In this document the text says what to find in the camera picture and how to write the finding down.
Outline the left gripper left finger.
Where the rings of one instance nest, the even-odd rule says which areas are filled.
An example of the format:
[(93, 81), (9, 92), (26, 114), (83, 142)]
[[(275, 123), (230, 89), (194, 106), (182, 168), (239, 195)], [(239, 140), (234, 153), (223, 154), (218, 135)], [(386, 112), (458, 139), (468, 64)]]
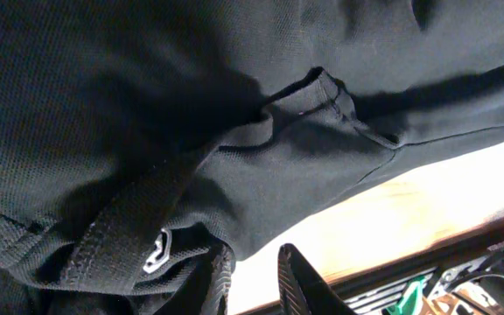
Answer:
[(185, 282), (155, 314), (226, 314), (233, 258), (226, 245), (211, 247)]

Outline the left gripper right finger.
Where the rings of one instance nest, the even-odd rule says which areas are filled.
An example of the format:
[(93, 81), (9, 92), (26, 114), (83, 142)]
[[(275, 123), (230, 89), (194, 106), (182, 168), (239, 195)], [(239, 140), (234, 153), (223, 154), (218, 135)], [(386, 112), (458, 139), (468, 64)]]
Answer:
[(293, 244), (280, 247), (277, 276), (284, 315), (356, 315)]

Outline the black t-shirt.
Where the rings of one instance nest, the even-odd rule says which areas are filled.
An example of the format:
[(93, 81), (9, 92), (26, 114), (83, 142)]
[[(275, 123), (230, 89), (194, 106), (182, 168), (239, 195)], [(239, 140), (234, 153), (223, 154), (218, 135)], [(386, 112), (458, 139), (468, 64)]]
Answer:
[(155, 314), (502, 142), (504, 1), (0, 1), (0, 314)]

